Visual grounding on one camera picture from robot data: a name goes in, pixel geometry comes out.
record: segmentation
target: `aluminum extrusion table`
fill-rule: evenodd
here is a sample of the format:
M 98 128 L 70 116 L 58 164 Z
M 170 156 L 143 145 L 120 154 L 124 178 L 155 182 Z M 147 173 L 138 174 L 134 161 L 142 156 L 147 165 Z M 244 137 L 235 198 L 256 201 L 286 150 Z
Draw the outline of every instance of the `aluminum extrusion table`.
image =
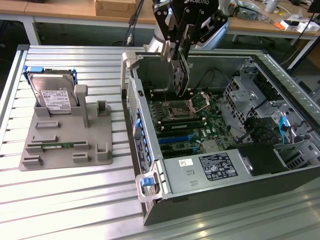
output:
M 0 239 L 319 239 L 320 178 L 295 191 L 143 226 L 120 96 L 121 53 L 143 49 L 19 49 L 0 101 Z M 79 84 L 89 86 L 87 102 L 110 103 L 111 165 L 18 170 L 35 103 L 21 75 L 25 64 L 75 67 Z

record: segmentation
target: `small circuit board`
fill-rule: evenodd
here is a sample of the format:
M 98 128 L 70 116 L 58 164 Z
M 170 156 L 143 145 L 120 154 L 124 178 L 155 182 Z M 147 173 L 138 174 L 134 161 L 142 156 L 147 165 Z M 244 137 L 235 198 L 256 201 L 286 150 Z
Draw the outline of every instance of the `small circuit board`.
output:
M 179 99 L 154 95 L 150 91 L 148 106 L 165 159 L 223 151 L 235 143 L 214 95 L 203 91 L 187 92 Z

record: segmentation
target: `wooden table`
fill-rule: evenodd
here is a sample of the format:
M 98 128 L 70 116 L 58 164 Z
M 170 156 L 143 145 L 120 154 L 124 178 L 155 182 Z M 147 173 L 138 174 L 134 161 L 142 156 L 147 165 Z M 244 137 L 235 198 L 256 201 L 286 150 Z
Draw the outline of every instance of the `wooden table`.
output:
M 270 17 L 273 21 L 279 18 L 277 14 L 265 12 L 265 6 L 261 3 L 254 3 L 260 7 L 261 13 Z M 294 6 L 289 1 L 281 2 L 280 5 L 292 14 L 296 14 L 299 9 L 302 9 L 304 18 L 311 15 L 307 13 L 306 9 Z M 27 3 L 25 0 L 0 0 L 0 19 L 23 22 L 31 45 L 40 45 L 35 28 L 36 22 L 126 28 L 129 21 L 127 17 L 96 16 L 94 0 L 47 0 L 46 3 Z M 229 22 L 230 26 L 227 33 L 235 35 L 235 38 L 239 35 L 245 35 L 297 39 L 300 35 L 297 31 L 282 31 L 270 23 L 249 21 L 236 17 L 230 17 Z M 153 29 L 155 23 L 152 1 L 146 0 L 136 27 Z M 301 39 L 307 39 L 309 42 L 301 51 L 301 55 L 309 49 L 318 36 L 320 36 L 320 31 L 305 32 L 303 34 Z

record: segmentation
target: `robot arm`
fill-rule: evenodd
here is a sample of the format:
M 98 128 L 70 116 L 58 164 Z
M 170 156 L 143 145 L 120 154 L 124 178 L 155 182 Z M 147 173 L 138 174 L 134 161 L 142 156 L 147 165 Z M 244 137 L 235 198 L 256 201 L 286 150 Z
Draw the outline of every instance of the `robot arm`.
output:
M 153 0 L 153 13 L 165 40 L 162 54 L 167 50 L 178 96 L 184 94 L 189 81 L 190 47 L 205 43 L 228 21 L 218 7 L 218 0 Z

